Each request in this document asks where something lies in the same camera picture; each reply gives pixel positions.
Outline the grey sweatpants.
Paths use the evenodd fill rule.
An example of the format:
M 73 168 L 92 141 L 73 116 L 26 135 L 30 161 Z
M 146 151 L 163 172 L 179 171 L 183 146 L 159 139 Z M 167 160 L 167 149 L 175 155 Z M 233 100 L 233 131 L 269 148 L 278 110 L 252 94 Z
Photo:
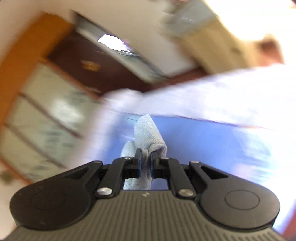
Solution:
M 134 141 L 128 141 L 121 150 L 122 157 L 134 157 L 136 150 L 142 151 L 142 176 L 128 178 L 124 182 L 124 190 L 150 190 L 152 184 L 149 167 L 149 156 L 156 152 L 158 156 L 165 157 L 167 146 L 151 116 L 146 114 L 139 118 L 134 126 Z

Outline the blue patterned bed sheet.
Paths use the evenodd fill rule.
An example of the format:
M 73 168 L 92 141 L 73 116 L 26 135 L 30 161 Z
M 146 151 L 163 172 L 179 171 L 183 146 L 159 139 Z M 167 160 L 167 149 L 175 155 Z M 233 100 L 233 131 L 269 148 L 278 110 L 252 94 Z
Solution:
M 123 146 L 134 141 L 134 126 L 141 116 L 124 114 L 104 135 L 105 147 L 97 156 L 110 164 Z M 167 146 L 167 157 L 182 164 L 200 161 L 272 191 L 274 164 L 263 131 L 228 123 L 181 117 L 151 116 Z

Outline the wooden wardrobe with glass doors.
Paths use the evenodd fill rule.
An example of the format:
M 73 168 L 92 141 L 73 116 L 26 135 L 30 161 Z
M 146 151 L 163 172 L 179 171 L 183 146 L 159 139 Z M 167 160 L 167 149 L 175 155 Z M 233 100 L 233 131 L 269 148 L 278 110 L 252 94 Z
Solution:
M 42 13 L 1 63 L 1 164 L 25 183 L 78 165 L 98 97 L 49 60 L 73 30 Z

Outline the dark brown door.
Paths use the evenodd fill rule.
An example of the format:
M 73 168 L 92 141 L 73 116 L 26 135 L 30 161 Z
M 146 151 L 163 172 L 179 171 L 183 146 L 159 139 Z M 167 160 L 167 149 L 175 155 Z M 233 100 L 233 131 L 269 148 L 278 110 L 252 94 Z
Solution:
M 149 84 L 75 31 L 66 36 L 48 58 L 97 95 L 124 88 L 150 90 Z

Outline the white rolled quilt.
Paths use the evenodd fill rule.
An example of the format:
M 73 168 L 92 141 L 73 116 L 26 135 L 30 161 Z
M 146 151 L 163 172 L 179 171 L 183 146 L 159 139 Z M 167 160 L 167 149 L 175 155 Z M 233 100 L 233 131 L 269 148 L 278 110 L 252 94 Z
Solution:
M 295 159 L 295 68 L 285 64 L 239 69 L 141 93 L 107 93 L 90 118 L 71 166 L 107 149 L 109 131 L 124 114 L 182 117 L 266 128 L 276 149 Z

